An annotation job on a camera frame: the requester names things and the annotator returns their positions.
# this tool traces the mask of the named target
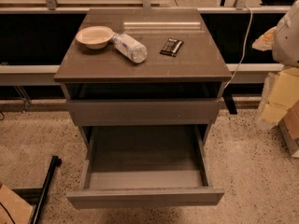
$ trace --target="cabinet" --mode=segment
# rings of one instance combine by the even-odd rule
[[[231,74],[196,9],[94,9],[80,28],[105,25],[148,49],[133,64],[108,44],[73,41],[55,75],[88,149],[76,208],[213,205],[223,195],[203,146]],[[159,54],[168,38],[177,57]]]

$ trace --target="drawer front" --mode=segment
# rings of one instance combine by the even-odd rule
[[[214,122],[218,99],[168,101],[67,101],[78,126],[196,124]]]
[[[78,209],[216,205],[198,125],[94,127]]]
[[[223,189],[147,189],[79,191],[67,194],[77,209],[107,207],[154,207],[217,205]]]

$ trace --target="white plastic object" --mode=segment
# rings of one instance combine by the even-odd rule
[[[106,26],[91,26],[80,30],[76,40],[89,49],[102,49],[113,35],[114,32]]]
[[[134,63],[146,60],[147,48],[128,34],[115,34],[112,38],[114,47]]]

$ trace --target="cabinet top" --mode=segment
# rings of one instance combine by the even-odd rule
[[[197,9],[91,9],[79,29],[107,26],[144,44],[146,61],[131,62],[112,43],[92,50],[75,39],[54,79],[57,82],[228,81],[231,74]],[[168,38],[184,41],[177,57],[160,54]]]

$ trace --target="cardboard box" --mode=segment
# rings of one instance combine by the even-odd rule
[[[28,224],[33,207],[0,182],[0,223]]]
[[[299,101],[289,109],[283,120],[291,139],[299,139]]]

